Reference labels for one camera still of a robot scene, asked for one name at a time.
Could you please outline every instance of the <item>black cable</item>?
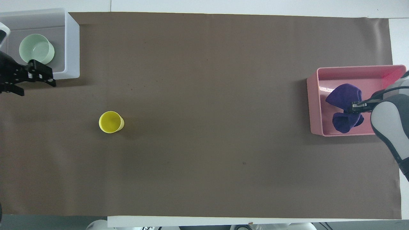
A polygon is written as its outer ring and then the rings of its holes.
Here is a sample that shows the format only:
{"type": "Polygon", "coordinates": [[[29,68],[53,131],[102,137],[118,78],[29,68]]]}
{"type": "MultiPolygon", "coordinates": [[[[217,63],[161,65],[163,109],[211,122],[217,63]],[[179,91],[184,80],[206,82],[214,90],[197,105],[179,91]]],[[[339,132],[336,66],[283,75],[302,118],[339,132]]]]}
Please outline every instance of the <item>black cable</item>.
{"type": "Polygon", "coordinates": [[[377,93],[377,94],[371,96],[369,99],[364,100],[364,101],[361,101],[360,103],[357,103],[357,106],[360,106],[360,105],[362,105],[362,104],[364,104],[364,103],[367,103],[368,101],[372,100],[373,98],[377,98],[377,97],[379,97],[380,95],[385,94],[385,93],[387,93],[387,92],[391,92],[391,91],[393,91],[393,90],[400,90],[400,89],[409,89],[409,86],[399,86],[399,87],[394,87],[394,88],[390,88],[390,89],[388,89],[388,90],[379,92],[379,93],[377,93]]]}
{"type": "Polygon", "coordinates": [[[333,230],[333,229],[331,228],[331,226],[328,224],[328,222],[325,222],[325,224],[328,226],[328,228],[330,228],[330,230],[333,230]]]}
{"type": "Polygon", "coordinates": [[[319,222],[320,225],[322,225],[322,227],[324,227],[326,230],[328,230],[327,227],[325,227],[325,225],[323,225],[321,222],[319,222]]]}

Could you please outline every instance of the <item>blue cloth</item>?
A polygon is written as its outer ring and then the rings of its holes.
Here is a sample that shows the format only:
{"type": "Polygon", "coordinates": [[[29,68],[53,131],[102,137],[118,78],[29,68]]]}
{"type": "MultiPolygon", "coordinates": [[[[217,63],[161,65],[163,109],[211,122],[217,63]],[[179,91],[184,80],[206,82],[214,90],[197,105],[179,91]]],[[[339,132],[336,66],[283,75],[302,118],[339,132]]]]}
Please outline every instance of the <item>blue cloth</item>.
{"type": "Polygon", "coordinates": [[[335,113],[333,116],[334,127],[339,132],[347,133],[364,122],[364,117],[360,113],[347,113],[351,102],[362,101],[362,92],[358,87],[351,84],[340,85],[328,95],[325,101],[344,110],[343,113],[335,113]]]}

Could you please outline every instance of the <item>light green bowl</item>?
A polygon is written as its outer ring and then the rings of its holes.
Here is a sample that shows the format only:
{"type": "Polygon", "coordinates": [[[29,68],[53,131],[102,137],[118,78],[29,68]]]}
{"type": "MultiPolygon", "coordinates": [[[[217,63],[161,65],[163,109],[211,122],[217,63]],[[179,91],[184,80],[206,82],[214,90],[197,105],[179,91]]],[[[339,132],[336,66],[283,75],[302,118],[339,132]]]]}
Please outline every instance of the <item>light green bowl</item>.
{"type": "Polygon", "coordinates": [[[18,51],[21,59],[25,62],[34,59],[47,64],[54,57],[54,46],[41,34],[32,34],[25,37],[21,41],[18,51]]]}

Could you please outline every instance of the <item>brown table surface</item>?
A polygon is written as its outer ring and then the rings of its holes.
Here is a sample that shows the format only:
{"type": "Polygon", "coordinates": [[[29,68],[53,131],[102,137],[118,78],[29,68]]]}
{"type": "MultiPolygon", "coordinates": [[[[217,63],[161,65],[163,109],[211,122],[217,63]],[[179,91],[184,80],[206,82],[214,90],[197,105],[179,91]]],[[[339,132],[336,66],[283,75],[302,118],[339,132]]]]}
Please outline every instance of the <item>brown table surface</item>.
{"type": "Polygon", "coordinates": [[[311,134],[306,88],[319,67],[391,64],[387,19],[71,15],[81,76],[0,95],[4,213],[400,218],[387,147],[311,134]]]}

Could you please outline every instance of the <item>pink plastic bin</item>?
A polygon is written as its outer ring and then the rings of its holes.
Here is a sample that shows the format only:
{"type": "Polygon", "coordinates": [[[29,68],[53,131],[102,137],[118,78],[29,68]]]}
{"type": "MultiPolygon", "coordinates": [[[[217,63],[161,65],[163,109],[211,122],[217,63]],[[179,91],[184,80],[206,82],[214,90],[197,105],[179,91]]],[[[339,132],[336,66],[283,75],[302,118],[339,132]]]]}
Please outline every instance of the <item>pink plastic bin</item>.
{"type": "Polygon", "coordinates": [[[349,83],[362,91],[362,99],[393,84],[406,72],[404,65],[375,65],[351,67],[326,67],[307,78],[308,107],[310,109],[310,124],[313,134],[332,136],[373,135],[370,117],[371,113],[362,113],[364,122],[351,129],[348,133],[335,130],[332,124],[334,113],[343,110],[325,101],[331,90],[349,83]]]}

